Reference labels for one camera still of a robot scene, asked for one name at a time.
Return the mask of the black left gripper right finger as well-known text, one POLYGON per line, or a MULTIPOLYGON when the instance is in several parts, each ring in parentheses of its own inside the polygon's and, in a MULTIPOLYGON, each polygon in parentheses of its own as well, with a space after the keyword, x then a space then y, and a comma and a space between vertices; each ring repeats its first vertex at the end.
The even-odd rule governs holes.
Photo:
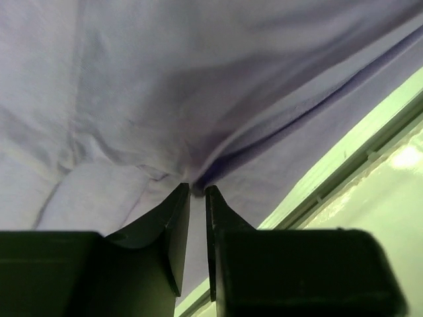
POLYGON ((205 191, 210 298, 218 316, 406 316, 384 250, 356 229, 258 230, 205 191))

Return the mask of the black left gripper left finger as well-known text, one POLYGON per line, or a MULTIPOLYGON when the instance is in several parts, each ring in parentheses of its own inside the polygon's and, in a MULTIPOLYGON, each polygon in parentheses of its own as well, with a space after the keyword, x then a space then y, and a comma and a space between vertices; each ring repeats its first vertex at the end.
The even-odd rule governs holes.
POLYGON ((188 184, 108 235, 1 233, 2 316, 172 316, 182 292, 188 184))

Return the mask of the purple t-shirt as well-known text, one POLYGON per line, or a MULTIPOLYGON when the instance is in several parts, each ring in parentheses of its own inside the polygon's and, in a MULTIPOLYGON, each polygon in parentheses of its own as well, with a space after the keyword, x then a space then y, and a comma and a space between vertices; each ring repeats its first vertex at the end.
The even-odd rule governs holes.
POLYGON ((181 182, 259 225, 421 50, 421 1, 2 1, 1 228, 109 234, 181 182))

